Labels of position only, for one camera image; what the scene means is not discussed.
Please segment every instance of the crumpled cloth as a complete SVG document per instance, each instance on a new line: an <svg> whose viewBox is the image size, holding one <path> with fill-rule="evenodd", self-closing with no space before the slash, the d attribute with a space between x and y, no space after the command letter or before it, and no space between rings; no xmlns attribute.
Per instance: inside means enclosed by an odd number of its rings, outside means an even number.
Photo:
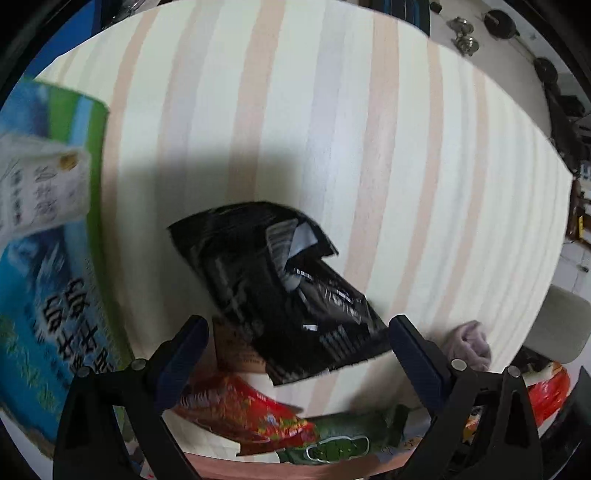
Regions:
<svg viewBox="0 0 591 480"><path fill-rule="evenodd" d="M488 372L491 347L486 341L482 324L477 320L460 325L447 337L441 351L449 360L461 358L477 372Z"/></svg>

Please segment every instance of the red plastic wrapper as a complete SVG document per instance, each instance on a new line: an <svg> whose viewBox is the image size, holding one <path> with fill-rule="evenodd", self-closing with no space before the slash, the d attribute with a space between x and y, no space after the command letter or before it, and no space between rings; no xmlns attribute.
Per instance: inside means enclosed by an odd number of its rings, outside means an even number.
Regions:
<svg viewBox="0 0 591 480"><path fill-rule="evenodd" d="M535 423L539 427L562 407L570 388L570 377L566 369L558 364L557 373L550 380L536 383L529 390Z"/></svg>
<svg viewBox="0 0 591 480"><path fill-rule="evenodd" d="M238 455L301 447L317 440L313 423L297 417L236 375L216 374L187 385L174 411L216 435L240 443Z"/></svg>

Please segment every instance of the black snack package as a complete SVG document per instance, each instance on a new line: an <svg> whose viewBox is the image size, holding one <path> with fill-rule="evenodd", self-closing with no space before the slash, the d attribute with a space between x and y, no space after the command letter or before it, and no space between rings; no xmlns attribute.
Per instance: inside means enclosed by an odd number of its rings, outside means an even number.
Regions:
<svg viewBox="0 0 591 480"><path fill-rule="evenodd" d="M388 329L365 296L322 261L338 252L303 213L239 203L168 229L222 314L265 359L274 385L390 350Z"/></svg>

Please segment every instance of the striped tablecloth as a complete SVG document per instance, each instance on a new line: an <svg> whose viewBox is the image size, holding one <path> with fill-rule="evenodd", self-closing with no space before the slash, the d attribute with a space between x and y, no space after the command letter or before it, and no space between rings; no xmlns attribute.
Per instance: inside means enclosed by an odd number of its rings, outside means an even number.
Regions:
<svg viewBox="0 0 591 480"><path fill-rule="evenodd" d="M103 222L132 347L149 357L213 306L166 227L244 200L297 207L384 320L441 340L478 319L502 370L563 241L571 175L517 104L456 52L334 0L184 0L115 25L41 78L111 109ZM213 368L213 346L203 368ZM319 415L392 402L393 354L273 388ZM236 444L167 415L187 452Z"/></svg>

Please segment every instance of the black bag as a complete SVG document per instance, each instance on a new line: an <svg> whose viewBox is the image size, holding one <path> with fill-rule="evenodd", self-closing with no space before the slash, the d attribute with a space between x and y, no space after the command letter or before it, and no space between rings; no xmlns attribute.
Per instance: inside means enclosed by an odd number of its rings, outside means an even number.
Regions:
<svg viewBox="0 0 591 480"><path fill-rule="evenodd" d="M322 261L338 252L303 213L240 203L169 231L217 307L265 359L274 385L390 350L387 328L365 296Z"/></svg>

